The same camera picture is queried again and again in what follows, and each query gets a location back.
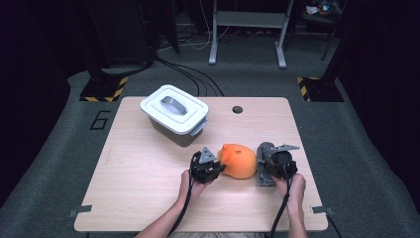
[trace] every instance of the human arm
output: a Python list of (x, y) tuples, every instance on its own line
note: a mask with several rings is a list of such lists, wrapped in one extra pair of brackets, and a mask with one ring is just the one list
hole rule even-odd
[[(284, 179), (272, 177), (278, 187), (281, 197), (287, 192), (287, 182)], [(305, 229), (303, 215), (303, 196), (306, 188), (306, 180), (301, 174), (293, 176), (293, 183), (289, 191), (289, 198), (286, 209), (289, 218), (289, 237), (306, 238), (308, 237)]]
[[(201, 192), (206, 188), (209, 183), (199, 183), (195, 182), (192, 187), (191, 196), (189, 199), (189, 204), (193, 203), (194, 200), (200, 196)], [(164, 238), (170, 232), (173, 224), (178, 219), (183, 205), (185, 203), (185, 199), (189, 189), (189, 170), (186, 170), (181, 175), (181, 183), (179, 186), (179, 193), (178, 198), (173, 203), (173, 205), (165, 212), (162, 216), (160, 216), (157, 220), (155, 220), (152, 224), (146, 227), (141, 233), (139, 233), (136, 238), (143, 238), (143, 237), (154, 237), (154, 238)]]

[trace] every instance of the clear lid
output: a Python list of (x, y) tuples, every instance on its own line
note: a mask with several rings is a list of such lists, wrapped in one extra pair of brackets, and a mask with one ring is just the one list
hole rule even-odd
[(172, 85), (164, 85), (140, 103), (140, 107), (160, 125), (184, 135), (207, 115), (208, 106)]

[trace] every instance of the metal bracket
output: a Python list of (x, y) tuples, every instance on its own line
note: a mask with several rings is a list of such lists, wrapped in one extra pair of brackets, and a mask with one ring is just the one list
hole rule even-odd
[(208, 162), (215, 161), (216, 157), (207, 149), (207, 147), (203, 148), (203, 151), (201, 152), (200, 159), (198, 160), (199, 164), (204, 164)]
[(68, 212), (68, 217), (75, 217), (80, 212), (89, 212), (92, 210), (92, 205), (85, 205), (85, 206), (79, 206), (77, 209), (70, 210)]
[(314, 214), (325, 212), (326, 215), (334, 215), (334, 210), (332, 207), (311, 206), (311, 210)]
[(280, 152), (280, 151), (299, 150), (299, 149), (300, 149), (300, 147), (290, 146), (290, 145), (286, 145), (286, 144), (283, 144), (281, 146), (272, 148), (272, 150), (277, 151), (277, 152)]

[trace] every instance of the white plastic container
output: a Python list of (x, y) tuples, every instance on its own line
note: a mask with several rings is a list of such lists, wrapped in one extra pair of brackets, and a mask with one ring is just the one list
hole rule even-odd
[(189, 146), (208, 123), (207, 104), (172, 85), (164, 85), (140, 103), (156, 130), (180, 147)]

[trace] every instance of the gray floor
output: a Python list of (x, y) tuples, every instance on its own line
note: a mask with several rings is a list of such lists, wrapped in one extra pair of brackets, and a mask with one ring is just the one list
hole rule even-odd
[[(293, 38), (285, 53), (287, 69), (279, 69), (274, 41), (266, 36), (232, 37), (220, 43), (216, 65), (208, 64), (210, 45), (202, 50), (182, 46), (180, 55), (172, 49), (158, 55), (207, 73), (226, 96), (287, 98), (323, 204), (334, 208), (332, 218), (343, 237), (419, 237), (420, 217), (404, 184), (368, 139), (340, 81), (336, 83), (345, 102), (305, 102), (302, 98), (296, 78), (321, 76), (338, 42), (321, 61), (323, 40)], [(121, 101), (80, 102), (79, 93), (88, 78), (81, 72), (68, 79), (71, 94), (59, 121), (0, 210), (0, 237), (84, 237), (73, 229), (74, 218), (67, 213), (81, 204)], [(122, 97), (147, 96), (163, 84), (197, 94), (192, 81), (156, 61), (129, 77)], [(89, 130), (101, 110), (110, 111), (102, 114), (109, 118), (105, 129)], [(330, 225), (325, 231), (310, 232), (310, 237), (338, 235)]]

